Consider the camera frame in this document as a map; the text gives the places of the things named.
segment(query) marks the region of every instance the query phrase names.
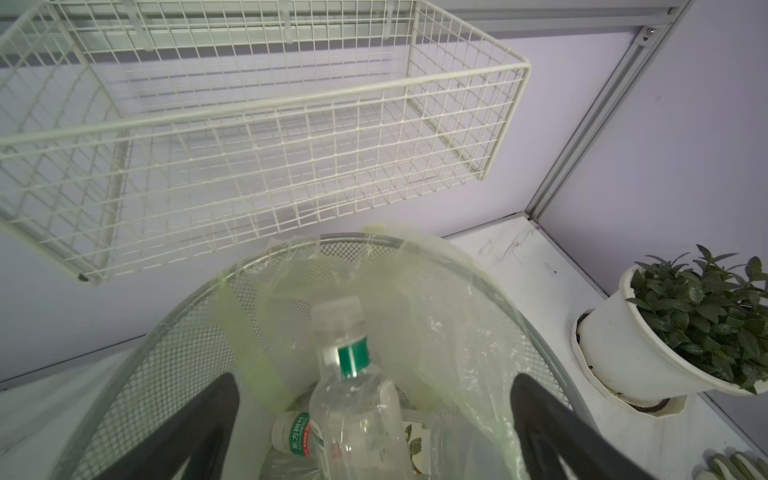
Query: white wall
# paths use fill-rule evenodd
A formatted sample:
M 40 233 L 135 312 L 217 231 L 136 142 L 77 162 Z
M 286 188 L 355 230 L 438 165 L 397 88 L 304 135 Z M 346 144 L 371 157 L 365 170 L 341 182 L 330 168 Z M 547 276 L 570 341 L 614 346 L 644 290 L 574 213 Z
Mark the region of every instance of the white wall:
M 533 76 L 488 179 L 295 233 L 387 222 L 447 235 L 523 210 L 633 37 L 510 40 L 531 59 Z M 243 244 L 89 287 L 0 236 L 0 380 L 148 332 L 218 270 L 265 245 Z
M 542 217 L 606 292 L 695 243 L 768 261 L 767 19 L 764 0 L 696 0 Z M 768 451 L 768 395 L 722 397 Z

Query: green and red label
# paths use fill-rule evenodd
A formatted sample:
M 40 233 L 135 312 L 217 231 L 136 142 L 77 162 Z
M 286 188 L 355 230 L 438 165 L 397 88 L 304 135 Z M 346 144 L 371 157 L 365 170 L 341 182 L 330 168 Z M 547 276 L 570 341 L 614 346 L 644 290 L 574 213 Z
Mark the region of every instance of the green and red label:
M 290 451 L 310 456 L 310 414 L 300 413 L 290 428 Z

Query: green plant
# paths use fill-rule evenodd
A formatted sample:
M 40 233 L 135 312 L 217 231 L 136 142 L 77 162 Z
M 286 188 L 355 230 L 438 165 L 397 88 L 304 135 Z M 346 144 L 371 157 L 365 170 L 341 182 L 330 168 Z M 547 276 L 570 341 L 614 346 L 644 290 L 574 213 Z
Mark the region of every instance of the green plant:
M 756 394 L 755 381 L 768 379 L 768 307 L 760 305 L 768 298 L 768 273 L 757 257 L 724 269 L 718 262 L 736 253 L 713 257 L 697 247 L 700 273 L 676 263 L 688 253 L 671 262 L 653 255 L 658 263 L 636 262 L 643 271 L 632 276 L 634 298 L 627 301 L 686 361 Z M 746 279 L 732 272 L 739 266 Z

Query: wire grid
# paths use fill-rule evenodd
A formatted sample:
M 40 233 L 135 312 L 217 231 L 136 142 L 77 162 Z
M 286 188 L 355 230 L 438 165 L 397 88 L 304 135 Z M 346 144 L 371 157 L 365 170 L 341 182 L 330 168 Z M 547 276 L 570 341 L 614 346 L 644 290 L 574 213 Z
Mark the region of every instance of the wire grid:
M 428 2 L 50 0 L 0 39 L 0 217 L 99 281 L 450 188 L 529 68 Z
M 298 243 L 287 248 L 285 245 L 277 246 L 244 260 L 226 275 L 253 324 L 256 338 L 270 364 L 280 376 L 281 383 L 296 397 L 317 381 L 318 372 L 312 362 L 289 366 L 273 354 L 273 346 L 260 330 L 263 321 L 256 315 L 254 299 L 257 291 L 247 277 L 268 277 L 279 272 L 282 262 L 291 255 L 303 254 L 307 257 L 309 253 L 314 253 L 343 259 L 354 265 L 393 255 L 401 244 L 402 241 L 395 238 L 371 238 L 359 233 L 326 237 L 319 242 Z M 320 264 L 327 269 L 336 265 Z M 454 273 L 471 281 L 472 273 L 461 268 Z M 319 276 L 313 278 L 322 282 L 325 275 L 333 274 L 331 271 L 320 271 Z M 258 452 L 266 452 L 271 445 L 274 415 L 259 402 L 214 320 L 218 285 L 218 279 L 212 280 L 185 299 L 126 361 L 65 447 L 51 474 L 52 480 L 90 480 L 97 477 L 225 372 L 231 372 L 237 382 L 240 407 L 225 458 L 223 478 L 256 478 L 263 459 Z M 489 302 L 498 306 L 498 299 L 505 299 L 505 295 L 493 286 L 487 285 L 487 288 L 491 290 L 483 290 L 483 293 Z M 309 322 L 310 314 L 305 306 L 298 305 L 293 312 L 299 321 Z M 504 308 L 500 307 L 499 315 L 505 318 Z M 505 341 L 512 342 L 519 351 L 525 352 L 525 372 L 571 408 L 569 397 L 578 397 L 578 391 L 566 393 L 563 390 L 561 380 L 526 335 L 526 328 L 519 325 L 516 318 L 508 319 L 511 328 Z M 453 404 L 438 406 L 435 415 L 440 428 L 449 431 L 457 413 Z

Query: white marble countertop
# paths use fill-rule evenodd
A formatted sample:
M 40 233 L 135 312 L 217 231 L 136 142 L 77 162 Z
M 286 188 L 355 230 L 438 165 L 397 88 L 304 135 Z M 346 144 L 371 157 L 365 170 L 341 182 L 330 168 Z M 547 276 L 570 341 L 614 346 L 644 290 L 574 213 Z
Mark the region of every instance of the white marble countertop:
M 605 399 L 581 372 L 571 351 L 571 327 L 603 296 L 534 223 L 514 217 L 450 237 L 504 287 L 510 300 L 546 340 L 584 397 L 600 433 L 659 479 L 692 478 L 713 453 L 754 454 L 699 396 L 681 414 L 651 419 Z

